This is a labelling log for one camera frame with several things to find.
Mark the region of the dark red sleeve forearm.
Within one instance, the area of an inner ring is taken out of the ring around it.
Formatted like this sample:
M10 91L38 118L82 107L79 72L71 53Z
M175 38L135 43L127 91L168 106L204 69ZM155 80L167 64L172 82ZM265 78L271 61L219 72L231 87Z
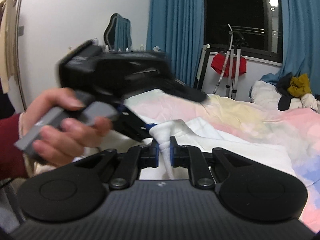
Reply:
M9 178L27 178L23 152L14 144L19 139L19 120L21 114L1 119L1 180Z

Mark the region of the person's left hand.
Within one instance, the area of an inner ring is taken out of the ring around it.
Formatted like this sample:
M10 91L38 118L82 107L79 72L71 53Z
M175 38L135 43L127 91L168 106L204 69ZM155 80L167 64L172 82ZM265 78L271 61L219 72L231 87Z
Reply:
M42 92L27 108L21 118L22 134L29 130L53 107L77 111L84 105L76 99L69 88L52 88ZM40 140L33 142L35 151L49 165L61 167L80 157L86 147L98 147L103 137L112 129L112 123L105 117L96 117L93 126L86 126L80 121L67 118L61 122L62 130L52 126L43 126Z

